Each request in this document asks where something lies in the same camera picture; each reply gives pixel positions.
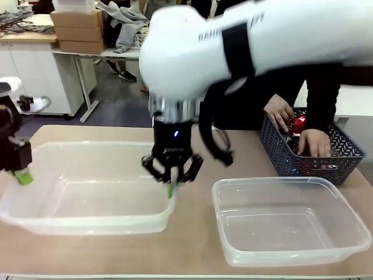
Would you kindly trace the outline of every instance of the floor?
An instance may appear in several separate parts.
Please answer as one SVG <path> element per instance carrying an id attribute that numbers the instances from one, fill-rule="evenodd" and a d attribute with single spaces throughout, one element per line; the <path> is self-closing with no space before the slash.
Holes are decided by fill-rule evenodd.
<path id="1" fill-rule="evenodd" d="M 128 62 L 127 69 L 139 76 L 138 64 Z M 98 125 L 111 127 L 151 127 L 152 122 L 147 110 L 148 97 L 140 91 L 139 83 L 130 83 L 114 75 L 105 62 L 96 65 L 97 86 L 91 92 L 91 101 L 100 104 L 85 123 L 80 117 L 86 111 L 83 105 L 72 120 L 64 120 L 61 116 L 32 116 L 25 118 L 17 136 L 31 137 L 42 126 L 56 125 Z"/>

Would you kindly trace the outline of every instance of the clear plastic container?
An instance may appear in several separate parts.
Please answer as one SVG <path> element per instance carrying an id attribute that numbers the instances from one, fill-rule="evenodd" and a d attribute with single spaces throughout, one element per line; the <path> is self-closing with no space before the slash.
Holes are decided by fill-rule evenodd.
<path id="1" fill-rule="evenodd" d="M 10 182 L 0 218 L 45 235 L 160 232 L 175 207 L 167 188 L 142 168 L 153 144 L 64 142 L 33 151 L 34 181 Z"/>
<path id="2" fill-rule="evenodd" d="M 96 8 L 94 0 L 52 0 L 56 12 L 90 13 Z"/>
<path id="3" fill-rule="evenodd" d="M 233 267 L 334 263 L 372 242 L 344 196 L 322 178 L 221 180 L 212 195 L 224 255 Z"/>

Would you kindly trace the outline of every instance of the green object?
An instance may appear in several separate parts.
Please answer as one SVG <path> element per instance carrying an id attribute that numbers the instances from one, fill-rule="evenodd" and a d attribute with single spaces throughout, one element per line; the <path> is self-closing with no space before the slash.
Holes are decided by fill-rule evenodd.
<path id="1" fill-rule="evenodd" d="M 181 183 L 168 185 L 168 199 L 174 196 L 174 194 L 180 188 L 180 186 L 181 186 Z"/>
<path id="2" fill-rule="evenodd" d="M 14 171 L 13 175 L 18 179 L 18 182 L 24 186 L 30 184 L 34 180 L 33 176 L 31 176 L 28 171 L 24 173 Z"/>

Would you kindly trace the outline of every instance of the gray plastic basket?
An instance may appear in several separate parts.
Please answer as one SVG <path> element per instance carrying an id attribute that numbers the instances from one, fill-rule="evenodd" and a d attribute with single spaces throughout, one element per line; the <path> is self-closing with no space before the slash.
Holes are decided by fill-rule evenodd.
<path id="1" fill-rule="evenodd" d="M 294 112 L 304 114 L 305 108 L 295 108 Z M 340 156 L 304 157 L 291 150 L 267 114 L 261 131 L 263 146 L 279 176 L 321 177 L 341 185 L 366 155 L 335 123 L 329 127 L 329 137 L 331 146 Z"/>

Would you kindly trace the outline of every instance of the hand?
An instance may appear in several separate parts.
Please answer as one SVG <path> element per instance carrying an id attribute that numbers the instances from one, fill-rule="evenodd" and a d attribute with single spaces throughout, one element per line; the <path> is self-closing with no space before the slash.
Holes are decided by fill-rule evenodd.
<path id="1" fill-rule="evenodd" d="M 329 135 L 318 129 L 306 129 L 299 138 L 298 155 L 302 154 L 306 143 L 313 158 L 331 157 Z"/>
<path id="2" fill-rule="evenodd" d="M 264 111 L 268 113 L 275 127 L 279 129 L 278 123 L 285 132 L 289 131 L 287 125 L 289 125 L 290 120 L 295 120 L 293 109 L 277 94 L 271 97 L 264 107 Z"/>

